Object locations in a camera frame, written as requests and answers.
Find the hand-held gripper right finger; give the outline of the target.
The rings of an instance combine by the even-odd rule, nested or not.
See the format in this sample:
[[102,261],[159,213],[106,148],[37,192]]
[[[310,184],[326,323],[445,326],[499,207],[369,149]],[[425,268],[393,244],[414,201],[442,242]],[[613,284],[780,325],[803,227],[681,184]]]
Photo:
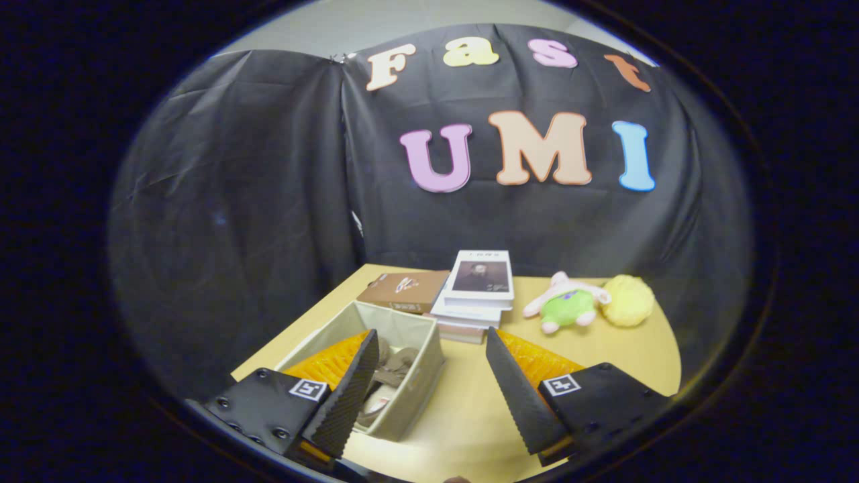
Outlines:
[[604,451],[670,404],[616,365],[584,367],[497,328],[487,333],[486,360],[525,448],[543,466]]

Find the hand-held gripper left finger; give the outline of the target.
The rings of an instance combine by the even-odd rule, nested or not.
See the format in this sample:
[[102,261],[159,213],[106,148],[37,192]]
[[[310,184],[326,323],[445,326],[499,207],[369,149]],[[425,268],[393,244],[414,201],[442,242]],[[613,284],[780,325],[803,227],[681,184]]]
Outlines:
[[380,348],[371,329],[357,336],[336,385],[321,376],[258,368],[205,403],[211,415],[250,441],[313,470],[331,470],[342,457]]

